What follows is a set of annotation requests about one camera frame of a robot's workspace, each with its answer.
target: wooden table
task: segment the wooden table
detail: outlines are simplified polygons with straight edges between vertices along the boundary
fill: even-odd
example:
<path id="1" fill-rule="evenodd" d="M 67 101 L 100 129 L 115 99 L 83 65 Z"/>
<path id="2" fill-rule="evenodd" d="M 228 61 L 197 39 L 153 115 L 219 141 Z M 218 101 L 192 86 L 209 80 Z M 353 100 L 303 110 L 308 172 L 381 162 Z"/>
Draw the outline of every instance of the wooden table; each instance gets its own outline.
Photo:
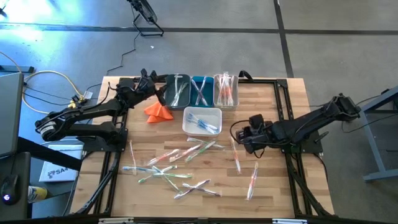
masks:
<path id="1" fill-rule="evenodd" d="M 108 87 L 116 86 L 120 77 L 104 77 L 98 101 L 101 101 Z M 295 118 L 308 113 L 308 99 L 304 81 L 301 78 L 287 79 L 290 99 Z M 109 92 L 108 99 L 114 96 Z M 277 121 L 276 102 L 272 85 L 239 84 L 240 105 L 236 111 L 223 112 L 223 129 L 218 142 L 227 146 L 223 151 L 210 148 L 186 164 L 183 159 L 175 162 L 178 169 L 173 173 L 192 173 L 193 179 L 176 179 L 173 181 L 181 187 L 182 182 L 196 184 L 205 179 L 211 182 L 206 188 L 222 192 L 222 197 L 213 197 L 194 191 L 180 200 L 175 200 L 175 191 L 161 178 L 149 179 L 144 184 L 137 181 L 145 174 L 134 176 L 132 172 L 122 171 L 122 166 L 132 166 L 130 153 L 122 153 L 119 174 L 112 209 L 113 217 L 211 217 L 211 218 L 277 218 L 293 217 L 292 198 L 285 157 L 279 149 L 267 148 L 261 159 L 246 153 L 244 147 L 238 147 L 238 155 L 242 175 L 237 175 L 236 166 L 230 147 L 229 127 L 235 121 L 248 119 L 261 113 L 264 119 Z M 196 145 L 186 142 L 187 135 L 182 131 L 183 111 L 173 111 L 174 120 L 157 124 L 147 124 L 144 108 L 157 101 L 155 96 L 140 103 L 135 109 L 129 110 L 127 128 L 129 139 L 133 141 L 134 155 L 137 166 L 144 166 L 155 156 L 170 152 L 173 149 L 186 150 Z M 93 120 L 94 124 L 109 121 L 102 117 Z M 248 124 L 237 125 L 236 129 Z M 98 186 L 103 152 L 95 152 L 83 161 L 71 212 L 77 211 L 92 195 Z M 252 200 L 245 200 L 254 163 L 258 161 L 259 172 Z M 327 211 L 333 213 L 325 171 L 321 162 L 311 154 L 303 155 L 303 164 L 307 184 L 318 201 Z M 164 168 L 170 163 L 163 161 L 157 164 Z M 108 188 L 104 191 L 103 206 L 108 196 Z M 298 192 L 300 207 L 303 209 L 302 193 Z"/>

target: computer mouse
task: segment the computer mouse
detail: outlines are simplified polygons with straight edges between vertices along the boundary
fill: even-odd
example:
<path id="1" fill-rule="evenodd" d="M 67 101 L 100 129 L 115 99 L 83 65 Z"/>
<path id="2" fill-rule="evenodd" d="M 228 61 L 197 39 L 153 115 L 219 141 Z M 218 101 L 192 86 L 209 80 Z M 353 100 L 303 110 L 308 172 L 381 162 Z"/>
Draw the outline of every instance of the computer mouse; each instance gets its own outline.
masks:
<path id="1" fill-rule="evenodd" d="M 1 199 L 6 205 L 14 205 L 19 201 L 21 195 L 19 192 L 18 180 L 18 175 L 10 174 L 4 178 L 1 184 Z"/>

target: gray floor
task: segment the gray floor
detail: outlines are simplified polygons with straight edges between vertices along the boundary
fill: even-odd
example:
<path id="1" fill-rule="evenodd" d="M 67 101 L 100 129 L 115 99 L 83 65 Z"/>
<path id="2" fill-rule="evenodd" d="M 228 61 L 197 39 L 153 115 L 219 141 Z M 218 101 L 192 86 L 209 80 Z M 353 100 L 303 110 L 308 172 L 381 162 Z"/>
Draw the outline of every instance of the gray floor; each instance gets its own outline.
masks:
<path id="1" fill-rule="evenodd" d="M 272 0 L 149 2 L 163 27 L 277 29 Z M 398 29 L 398 2 L 393 0 L 279 2 L 286 29 Z M 124 0 L 11 0 L 5 12 L 9 20 L 4 22 L 131 27 L 132 21 L 130 8 Z M 84 91 L 99 83 L 107 69 L 119 65 L 121 54 L 132 49 L 135 35 L 134 32 L 0 30 L 0 50 L 20 65 L 63 72 Z M 324 103 L 340 92 L 360 101 L 398 84 L 398 35 L 289 34 L 287 45 L 294 77 L 305 79 L 312 105 Z M 123 68 L 109 75 L 137 75 L 140 69 L 146 68 L 160 74 L 211 75 L 223 71 L 238 73 L 245 69 L 255 77 L 287 76 L 279 34 L 174 32 L 166 33 L 163 38 L 139 37 L 136 49 L 123 58 Z M 9 62 L 0 58 L 0 64 Z M 56 75 L 36 77 L 30 84 L 62 96 L 74 94 Z M 34 99 L 29 102 L 42 110 L 62 109 Z M 34 121 L 41 117 L 23 105 L 20 135 L 42 142 L 33 128 Z M 359 121 L 355 121 L 345 129 L 359 125 Z M 322 143 L 336 214 L 396 223 L 398 178 L 370 184 L 362 180 L 362 175 L 377 171 L 364 132 L 344 134 L 340 123 L 330 124 L 324 130 L 330 132 Z M 392 161 L 392 167 L 397 166 L 395 162 Z M 37 168 L 40 162 L 33 162 L 33 165 L 41 169 Z M 64 195 L 38 203 L 34 216 L 59 215 L 66 199 Z"/>

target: plastic bin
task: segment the plastic bin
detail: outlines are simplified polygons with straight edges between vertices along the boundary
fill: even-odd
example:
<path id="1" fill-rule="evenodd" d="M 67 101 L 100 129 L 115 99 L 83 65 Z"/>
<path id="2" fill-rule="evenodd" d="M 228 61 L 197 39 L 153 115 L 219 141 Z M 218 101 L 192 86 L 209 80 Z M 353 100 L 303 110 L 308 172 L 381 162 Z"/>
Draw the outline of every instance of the plastic bin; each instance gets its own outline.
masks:
<path id="1" fill-rule="evenodd" d="M 233 89 L 232 89 L 232 99 L 234 101 L 234 105 L 233 106 L 225 106 L 225 105 L 218 105 L 217 104 L 217 99 L 218 99 L 218 95 L 220 94 L 220 88 L 219 88 L 219 81 L 220 81 L 220 77 L 221 75 L 215 75 L 214 77 L 214 107 L 219 108 L 223 111 L 234 111 L 236 110 L 236 108 L 239 106 L 239 93 L 238 93 L 238 83 L 239 83 L 239 78 L 236 75 L 230 75 L 230 76 L 234 76 L 234 81 L 233 81 Z"/>
<path id="2" fill-rule="evenodd" d="M 207 123 L 216 126 L 219 129 L 219 133 L 211 134 L 208 131 L 198 128 L 195 124 L 187 121 L 189 113 L 193 113 L 198 119 L 202 119 Z M 205 137 L 216 137 L 220 134 L 223 128 L 223 113 L 218 108 L 201 108 L 189 106 L 184 109 L 184 116 L 182 121 L 182 130 L 189 136 L 205 136 Z"/>
<path id="3" fill-rule="evenodd" d="M 204 78 L 205 77 L 192 77 L 192 80 L 195 81 L 195 83 L 197 84 L 198 88 L 200 89 Z M 198 92 L 196 91 L 195 87 L 191 86 L 191 102 L 190 102 L 190 106 L 206 107 L 206 108 L 213 107 L 213 92 L 214 92 L 214 78 L 213 77 L 206 77 L 205 87 L 202 90 L 202 94 L 205 97 L 205 100 L 206 100 L 208 106 L 205 106 L 202 103 L 201 100 L 199 100 L 199 104 L 198 105 L 195 105 L 195 103 L 197 102 Z"/>
<path id="4" fill-rule="evenodd" d="M 191 94 L 191 77 L 186 74 L 178 74 L 179 77 L 177 78 L 177 88 L 180 88 L 180 86 L 183 83 L 188 83 L 187 87 L 184 88 L 182 91 L 180 98 L 178 99 L 178 105 L 177 106 L 171 106 L 171 103 L 174 100 L 175 96 L 175 75 L 168 75 L 166 77 L 166 85 L 167 89 L 166 92 L 164 93 L 165 100 L 166 100 L 166 106 L 171 109 L 171 110 L 183 110 L 187 106 L 189 106 L 190 103 L 190 94 Z"/>

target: orange object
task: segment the orange object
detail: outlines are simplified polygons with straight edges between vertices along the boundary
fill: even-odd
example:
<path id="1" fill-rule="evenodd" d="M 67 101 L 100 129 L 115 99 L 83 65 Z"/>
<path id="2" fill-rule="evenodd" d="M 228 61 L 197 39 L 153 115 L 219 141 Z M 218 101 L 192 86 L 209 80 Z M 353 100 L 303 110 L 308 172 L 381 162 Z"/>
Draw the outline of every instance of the orange object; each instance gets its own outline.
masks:
<path id="1" fill-rule="evenodd" d="M 158 123 L 174 119 L 169 109 L 162 106 L 159 102 L 147 107 L 144 112 L 146 115 L 149 115 L 147 123 Z"/>

